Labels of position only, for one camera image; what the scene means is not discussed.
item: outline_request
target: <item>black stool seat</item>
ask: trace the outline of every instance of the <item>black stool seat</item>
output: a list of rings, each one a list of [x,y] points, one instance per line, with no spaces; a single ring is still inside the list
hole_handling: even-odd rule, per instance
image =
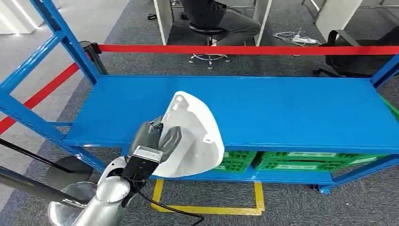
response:
[[[204,34],[204,35],[217,35],[227,32],[225,29],[222,28],[201,28],[193,24],[190,24],[190,29],[197,34]]]

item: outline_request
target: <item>caster wheel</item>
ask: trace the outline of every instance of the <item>caster wheel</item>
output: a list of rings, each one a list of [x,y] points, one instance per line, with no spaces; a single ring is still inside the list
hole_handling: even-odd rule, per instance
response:
[[[187,14],[185,14],[185,13],[180,14],[180,18],[182,20],[189,20]]]
[[[148,14],[148,16],[147,16],[148,20],[153,20],[153,19],[156,19],[156,18],[157,18],[156,14]]]
[[[319,190],[319,185],[309,185],[309,188],[314,190],[314,191],[318,191]]]
[[[313,74],[313,75],[319,75],[320,73],[321,73],[320,70],[313,70],[313,71],[312,71],[312,74]]]

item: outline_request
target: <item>white plastic part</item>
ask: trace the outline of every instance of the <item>white plastic part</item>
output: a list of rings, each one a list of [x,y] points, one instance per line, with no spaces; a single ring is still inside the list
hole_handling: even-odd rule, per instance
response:
[[[211,170],[222,162],[222,136],[210,109],[198,98],[183,91],[176,92],[162,123],[160,141],[175,126],[181,127],[182,139],[154,175],[165,178],[189,176]]]

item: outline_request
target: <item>blue crossbar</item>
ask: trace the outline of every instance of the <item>blue crossbar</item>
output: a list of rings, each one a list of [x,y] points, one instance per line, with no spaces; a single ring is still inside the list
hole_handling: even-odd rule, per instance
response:
[[[55,32],[0,84],[0,89],[7,93],[12,92],[64,37],[63,32]]]

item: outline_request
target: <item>white desk partition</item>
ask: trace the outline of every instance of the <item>white desk partition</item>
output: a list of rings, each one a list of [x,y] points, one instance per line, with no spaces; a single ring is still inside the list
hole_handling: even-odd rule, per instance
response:
[[[172,29],[173,17],[169,0],[154,0],[155,13],[161,33],[162,44],[168,43],[170,29]]]
[[[328,0],[319,12],[316,26],[324,39],[332,30],[344,29],[363,0]]]
[[[259,35],[255,36],[255,45],[259,46],[263,37],[263,32],[266,27],[267,17],[269,16],[272,0],[257,0],[255,5],[254,16],[255,21],[261,25]]]
[[[162,44],[166,45],[168,42],[170,29],[172,28],[173,16],[172,9],[169,0],[153,0],[155,6],[155,12],[157,14],[158,25],[160,29]],[[270,12],[272,0],[257,0],[255,5],[255,11],[253,19],[261,25],[261,31],[259,35],[255,36],[256,46],[260,45],[264,28],[266,26],[266,20]],[[251,8],[252,6],[237,6],[237,8]]]

